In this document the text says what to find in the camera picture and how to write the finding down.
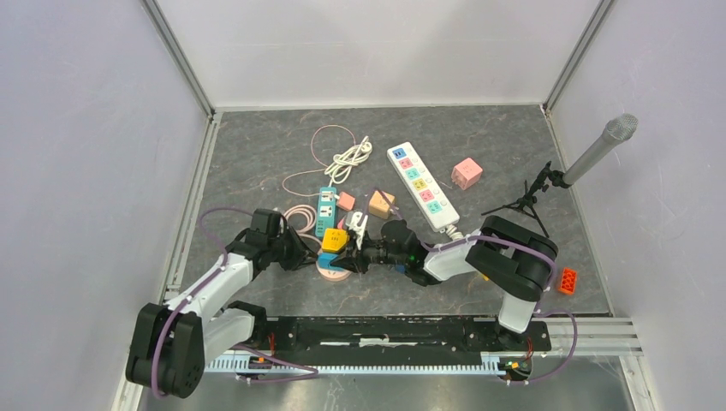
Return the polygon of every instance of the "table surface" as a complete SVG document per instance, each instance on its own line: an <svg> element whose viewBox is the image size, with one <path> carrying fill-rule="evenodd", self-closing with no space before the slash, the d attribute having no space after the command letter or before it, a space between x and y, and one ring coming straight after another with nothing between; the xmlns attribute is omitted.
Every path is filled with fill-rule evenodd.
<svg viewBox="0 0 726 411"><path fill-rule="evenodd" d="M561 361L559 357L538 357L533 367L540 374ZM288 384L247 385L228 374L207 373L184 400L168 397L159 401L146 390L140 409L626 411L634 406L616 357L574 357L562 373L549 380L509 388L491 376L326 375Z"/></svg>
<svg viewBox="0 0 726 411"><path fill-rule="evenodd" d="M360 141L370 136L370 158L336 186L365 204L372 186L396 196L396 203L419 238L446 242L448 237L431 230L413 198L386 157L392 146L410 141L431 173L440 181L461 216L459 229L466 233L480 227L482 211L516 200L524 181L532 180L547 161L561 169L560 159L542 112L537 106L462 106L350 110L284 110L224 113L206 179L200 210L214 206L256 208L315 206L316 198L285 192L283 178L304 170L319 169L310 153L313 132L325 124L352 130ZM352 144L339 128L322 130L313 148L324 162ZM471 157L484 169L479 182L466 191L451 183L451 171ZM327 185L322 172L288 180L294 191L313 194ZM578 271L577 290L572 296L556 291L544 297L543 309L567 308L575 313L607 313L607 299L589 248L583 223L572 193L550 188L539 195L538 214L559 246L558 266ZM539 232L536 222L515 211L497 215ZM301 217L291 223L300 226ZM379 238L383 220L372 217L368 228ZM225 243L249 225L249 217L222 211L211 214L206 226ZM195 230L188 250L182 286L204 274L219 250ZM272 265L254 282L238 292L242 300L267 308L268 315L393 315L393 314L495 314L502 291L475 273L460 275L430 287L420 287L402 274L373 266L366 274L353 274L332 283L314 267L283 271Z"/></svg>

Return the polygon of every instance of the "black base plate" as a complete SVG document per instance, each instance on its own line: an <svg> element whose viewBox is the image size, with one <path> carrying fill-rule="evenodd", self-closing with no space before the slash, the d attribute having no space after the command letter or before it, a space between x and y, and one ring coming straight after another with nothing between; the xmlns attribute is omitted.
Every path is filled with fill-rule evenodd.
<svg viewBox="0 0 726 411"><path fill-rule="evenodd" d="M530 322L519 338L502 339L495 319L477 316L279 317L265 328L275 336L277 358L316 366L480 365L483 351L527 351L528 337L535 351L552 348L542 321ZM361 338L407 345L366 345Z"/></svg>

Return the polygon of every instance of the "electrical cord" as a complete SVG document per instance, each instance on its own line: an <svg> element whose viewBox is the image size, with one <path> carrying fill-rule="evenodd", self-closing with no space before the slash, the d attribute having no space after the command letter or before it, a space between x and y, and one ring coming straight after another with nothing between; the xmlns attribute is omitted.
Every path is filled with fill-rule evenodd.
<svg viewBox="0 0 726 411"><path fill-rule="evenodd" d="M290 368L297 368L298 370L309 371L309 373L303 374L303 375L296 375L294 377L275 378L275 379L251 379L251 378L243 378L241 376L237 376L238 381L245 379L250 384L288 383L291 381L301 381L303 379L315 378L318 375L317 368L313 368L311 366L302 366L300 364L294 364L292 362L280 360L273 356L262 353L254 348L250 348L245 344L236 344L232 348L233 349L244 349L245 351L247 351L249 353L255 354L258 357L262 357L262 358L264 358L270 362L274 362L275 364L278 364L280 366L288 366Z"/></svg>
<svg viewBox="0 0 726 411"><path fill-rule="evenodd" d="M363 164L371 156L372 151L373 145L366 136L360 144L350 147L343 154L333 156L333 163L323 172L330 177L328 187L332 187L333 184L343 184L350 176L353 167Z"/></svg>
<svg viewBox="0 0 726 411"><path fill-rule="evenodd" d="M307 204L300 204L296 205L294 207L290 207L283 216L286 220L288 220L288 223L290 222L290 218L295 215L301 215L305 218L306 224L305 227L301 229L295 229L295 231L300 233L306 233L312 229L312 227L315 227L315 217L316 214L318 214L318 211L312 208L312 205Z"/></svg>
<svg viewBox="0 0 726 411"><path fill-rule="evenodd" d="M529 385L531 383L536 383L538 381L545 380L547 378L552 378L556 376L558 373L562 372L564 367L572 360L572 357L574 355L574 350L577 348L577 321L574 319L574 314L572 314L569 310L565 309L555 309L552 311L548 311L547 313L541 313L541 314L534 314L535 317L539 319L543 319L545 317L550 317L552 314L565 314L569 317L569 319L572 321L572 347L570 347L569 352L567 356L565 357L564 361L557 366L554 370L546 373L545 375L540 375L539 377L530 378L525 381L507 381L507 385L513 384L513 385Z"/></svg>
<svg viewBox="0 0 726 411"><path fill-rule="evenodd" d="M154 356L152 357L152 393L153 395L158 398L164 398L167 396L166 393L162 392L158 387L158 363L159 359L161 357L161 350L164 346L164 341L166 340L166 337L169 335L169 329L171 328L171 325L174 323L174 320L176 319L176 316L179 315L179 312L184 309L184 307L187 306L187 304L204 288L207 284L211 283L212 280L214 280L220 272L224 271L224 269L227 267L227 261L229 259L229 255L227 254L227 250L224 247L224 243L222 240L216 236L213 235L209 230L206 229L204 226L204 217L207 215L215 212L215 211L235 211L240 212L242 214L247 214L248 216L252 216L252 213L246 210L241 210L239 208L234 207L216 207L211 208L210 210L207 210L203 212L199 218L197 219L197 226L199 227L199 230L204 234L204 236L212 241L216 246L218 246L222 250L222 264L215 269L212 274L204 281L199 283L194 289L189 291L189 296L182 300L181 303L179 303L178 306L174 309L174 311L171 312L169 317L166 319L166 322L164 322L164 327L162 327L161 333L159 334L159 338L157 340L156 348L154 349Z"/></svg>
<svg viewBox="0 0 726 411"><path fill-rule="evenodd" d="M464 238L464 235L453 224L447 225L446 229L444 229L444 233L446 233L452 241Z"/></svg>
<svg viewBox="0 0 726 411"><path fill-rule="evenodd" d="M312 143L315 142L315 137L318 136L318 133L320 133L321 130L324 130L326 128L342 128L343 130L347 131L348 134L350 134L351 138L353 138L353 145L343 154L336 154L335 156L333 156L333 163L331 164L325 164L320 161L320 158L315 155L315 151L312 149ZM321 128L318 128L317 130L315 130L315 133L312 134L312 138L310 139L310 153L312 154L312 157L315 158L315 161L317 161L318 164L324 166L324 168L301 171L299 173L294 173L285 177L282 183L283 190L299 197L317 197L318 193L301 194L290 190L289 188L287 188L287 186L285 186L285 182L295 176L323 171L326 176L330 177L328 187L331 187L333 184L342 184L348 179L348 176L350 176L350 172L353 167L361 165L363 162L365 162L371 156L372 151L373 145L368 141L368 136L366 136L363 141L358 144L358 142L355 140L355 134L353 134L352 131L343 126L339 126L337 124L328 124Z"/></svg>
<svg viewBox="0 0 726 411"><path fill-rule="evenodd" d="M318 213L315 208L313 208L311 205L307 204L300 204L295 205L294 207L291 207L288 209L283 216L286 220L288 220L288 223L290 221L290 218L294 215L301 215L306 219L305 227L301 229L295 229L295 232L300 237L308 238L310 240L314 240L318 243L320 247L323 246L323 242L316 237L315 235L309 235L307 232L310 231L313 227L315 227L315 220L316 220L316 214Z"/></svg>
<svg viewBox="0 0 726 411"><path fill-rule="evenodd" d="M532 255L533 257L537 257L538 259L541 259L544 261L549 267L550 267L550 276L547 279L546 286L544 287L544 291L547 292L550 290L552 283L555 280L556 273L557 273L557 264L555 264L555 261L548 257L546 254L543 254L535 249L532 249L530 247L522 246L521 244L517 244L516 242L507 241L498 237L492 237L490 235L466 235L464 238L452 242L447 242L446 244L439 244L434 247L429 246L425 242L421 242L421 246L426 249L429 253L441 253L442 251L449 250L453 247L459 247L463 244L466 244L469 241L487 241L487 242L493 242L494 244L499 244L501 246L505 247L512 247L515 250L522 251L523 253L527 253ZM539 313L539 305L542 303L542 300L538 301L537 304L534 306L534 312Z"/></svg>

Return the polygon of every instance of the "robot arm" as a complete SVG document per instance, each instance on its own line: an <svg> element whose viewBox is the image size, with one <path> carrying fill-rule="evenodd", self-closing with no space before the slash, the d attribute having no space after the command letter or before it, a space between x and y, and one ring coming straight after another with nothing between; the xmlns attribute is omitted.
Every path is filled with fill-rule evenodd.
<svg viewBox="0 0 726 411"><path fill-rule="evenodd" d="M440 248L419 241L405 220L384 224L380 240L369 237L364 217L351 225L350 240L332 265L354 272L366 272L370 264L395 265L422 286L467 272L484 272L505 291L497 321L505 330L503 335L513 332L515 338L526 330L550 269L541 259L521 250L504 256L506 247L502 244L534 249L551 259L557 254L557 247L548 239L494 216L473 233L487 235L489 241L477 239ZM255 347L267 337L263 307L235 301L214 318L223 304L271 263L291 271L317 259L317 254L287 225L285 218L271 210L255 211L250 228L244 229L226 247L226 252L226 264L223 265L221 256L187 291L165 305L149 303L141 309L129 350L128 381L151 386L154 350L163 338L156 373L158 387L186 398L198 385L210 360L239 342ZM174 311L170 332L162 336L164 324Z"/></svg>
<svg viewBox="0 0 726 411"><path fill-rule="evenodd" d="M330 264L354 272L366 272L371 263L396 265L422 286L469 272L484 273L504 290L497 322L515 334L523 333L551 272L540 257L523 250L554 260L557 245L497 216L489 216L481 229L468 237L472 240L454 247L433 247L419 241L405 220L394 220L381 228L381 240L373 241L366 233L362 247L355 247L351 241ZM504 252L512 247L514 252L506 256Z"/></svg>
<svg viewBox="0 0 726 411"><path fill-rule="evenodd" d="M127 380L151 386L154 349L159 338L164 338L158 361L159 389L186 398L199 383L207 362L236 343L258 343L266 337L257 332L265 326L263 307L236 301L214 319L224 303L270 263L277 262L290 271L317 258L279 212L261 209L253 214L250 228L244 229L226 251L224 266L220 256L187 291L165 305L149 303L141 309L126 365ZM170 333L162 336L164 323L175 310L178 314Z"/></svg>

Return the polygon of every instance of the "colorful outlet socket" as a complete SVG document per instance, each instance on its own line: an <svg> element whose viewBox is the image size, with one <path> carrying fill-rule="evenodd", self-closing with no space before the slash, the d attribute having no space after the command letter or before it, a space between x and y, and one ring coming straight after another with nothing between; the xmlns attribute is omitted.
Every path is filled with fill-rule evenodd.
<svg viewBox="0 0 726 411"><path fill-rule="evenodd" d="M320 188L318 196L318 221L315 223L315 236L322 239L327 229L336 226L336 194L334 187Z"/></svg>
<svg viewBox="0 0 726 411"><path fill-rule="evenodd" d="M391 147L388 150L388 159L408 192L414 197L416 205L424 213L431 229L443 232L450 224L459 221L459 213L449 203L449 199L411 143Z"/></svg>

